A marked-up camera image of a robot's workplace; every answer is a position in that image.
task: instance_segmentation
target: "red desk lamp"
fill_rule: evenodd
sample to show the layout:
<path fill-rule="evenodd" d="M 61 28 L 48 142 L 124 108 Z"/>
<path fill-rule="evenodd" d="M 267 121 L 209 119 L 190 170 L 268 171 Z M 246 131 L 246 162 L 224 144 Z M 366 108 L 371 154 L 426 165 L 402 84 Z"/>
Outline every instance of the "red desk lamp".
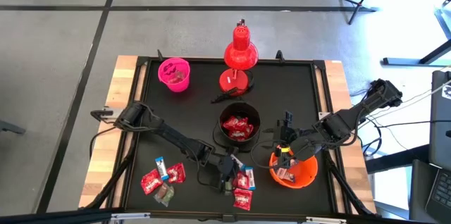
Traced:
<path fill-rule="evenodd" d="M 259 52 L 251 43 L 251 33 L 245 26 L 245 20 L 237 23 L 233 30 L 233 41 L 224 52 L 224 61 L 230 69 L 219 77 L 219 86 L 231 96 L 244 94 L 249 87 L 249 77 L 244 70 L 249 70 L 259 60 Z"/>

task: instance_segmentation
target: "pink bucket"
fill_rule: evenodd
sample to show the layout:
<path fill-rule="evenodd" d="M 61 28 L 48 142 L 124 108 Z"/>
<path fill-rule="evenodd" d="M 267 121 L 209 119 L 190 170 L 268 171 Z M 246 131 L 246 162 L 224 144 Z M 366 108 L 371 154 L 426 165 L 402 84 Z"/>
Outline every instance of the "pink bucket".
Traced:
<path fill-rule="evenodd" d="M 183 58 L 168 58 L 158 68 L 158 79 L 173 92 L 182 92 L 190 84 L 190 64 Z"/>

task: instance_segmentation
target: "gray floor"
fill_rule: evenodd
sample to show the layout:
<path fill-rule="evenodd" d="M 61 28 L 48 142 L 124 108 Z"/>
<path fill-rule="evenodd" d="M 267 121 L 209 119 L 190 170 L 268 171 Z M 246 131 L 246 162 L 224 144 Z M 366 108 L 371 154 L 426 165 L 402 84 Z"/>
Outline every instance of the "gray floor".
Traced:
<path fill-rule="evenodd" d="M 442 44 L 446 38 L 433 14 L 433 5 L 442 1 L 368 0 L 382 11 L 361 13 L 352 26 L 345 22 L 349 13 L 111 12 L 49 210 L 78 205 L 89 139 L 98 127 L 89 112 L 104 104 L 117 55 L 155 56 L 160 49 L 165 56 L 221 57 L 234 23 L 245 18 L 262 58 L 273 58 L 281 49 L 286 58 L 341 60 L 351 92 L 382 77 L 413 96 L 416 90 L 427 89 L 429 80 L 415 88 L 412 78 L 428 79 L 430 70 L 384 68 L 379 61 L 386 56 L 421 58 Z M 105 0 L 0 0 L 0 4 L 104 5 Z M 338 0 L 114 0 L 113 5 L 340 4 Z M 27 129 L 23 136 L 0 134 L 0 198 L 6 199 L 0 202 L 0 215 L 32 211 L 99 16 L 100 12 L 0 12 L 0 116 Z M 384 144 L 384 151 L 400 151 Z"/>

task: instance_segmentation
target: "wooden frame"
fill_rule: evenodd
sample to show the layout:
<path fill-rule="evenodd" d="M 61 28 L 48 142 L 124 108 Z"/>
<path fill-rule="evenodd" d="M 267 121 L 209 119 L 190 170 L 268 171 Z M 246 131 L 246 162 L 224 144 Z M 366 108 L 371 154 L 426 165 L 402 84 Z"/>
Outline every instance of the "wooden frame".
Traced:
<path fill-rule="evenodd" d="M 116 61 L 116 67 L 111 79 L 110 89 L 106 98 L 105 105 L 111 108 L 125 108 L 128 103 L 130 91 L 132 88 L 133 76 L 135 74 L 137 56 L 119 56 Z M 328 81 L 328 88 L 334 111 L 339 111 L 342 108 L 351 107 L 351 99 L 347 89 L 345 73 L 341 61 L 325 61 L 326 74 Z M 146 67 L 142 66 L 137 82 L 137 91 L 135 93 L 135 100 L 139 100 L 141 90 L 144 82 L 144 75 Z M 326 108 L 326 94 L 323 88 L 323 79 L 321 72 L 316 69 L 316 79 L 319 88 L 319 97 L 321 102 L 321 110 L 327 111 Z M 99 131 L 105 130 L 110 125 L 101 123 Z M 130 145 L 131 133 L 127 134 L 124 154 L 128 151 Z M 92 158 L 87 170 L 85 184 L 83 186 L 82 195 L 80 197 L 79 207 L 88 205 L 95 196 L 101 191 L 102 187 L 108 182 L 113 172 L 116 153 L 118 151 L 119 139 L 121 137 L 120 130 L 112 130 L 97 137 Z M 376 207 L 374 206 L 373 195 L 369 184 L 368 174 L 362 149 L 359 142 L 355 142 L 348 147 L 342 147 L 342 161 L 345 167 L 345 174 L 348 183 L 354 190 L 355 194 L 363 201 L 365 206 L 374 213 Z M 121 197 L 123 187 L 123 176 L 118 181 L 116 186 L 115 197 L 113 199 L 113 206 L 119 206 L 119 199 Z M 337 199 L 338 211 L 345 212 L 342 193 L 339 184 L 334 178 L 335 196 Z"/>

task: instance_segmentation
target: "black bowl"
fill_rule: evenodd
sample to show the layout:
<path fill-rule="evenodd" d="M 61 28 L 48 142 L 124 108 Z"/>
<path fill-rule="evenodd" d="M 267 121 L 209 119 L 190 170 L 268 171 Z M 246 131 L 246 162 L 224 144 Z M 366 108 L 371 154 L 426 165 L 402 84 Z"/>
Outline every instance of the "black bowl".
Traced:
<path fill-rule="evenodd" d="M 252 130 L 249 138 L 242 141 L 237 141 L 228 136 L 229 130 L 225 129 L 222 124 L 226 122 L 231 116 L 235 116 L 237 118 L 249 118 L 247 123 L 254 126 L 254 129 Z M 243 101 L 235 102 L 227 106 L 219 116 L 219 127 L 221 128 L 222 136 L 227 141 L 229 141 L 229 143 L 234 145 L 243 145 L 252 141 L 253 139 L 258 138 L 260 134 L 260 124 L 261 120 L 259 112 L 254 107 Z"/>

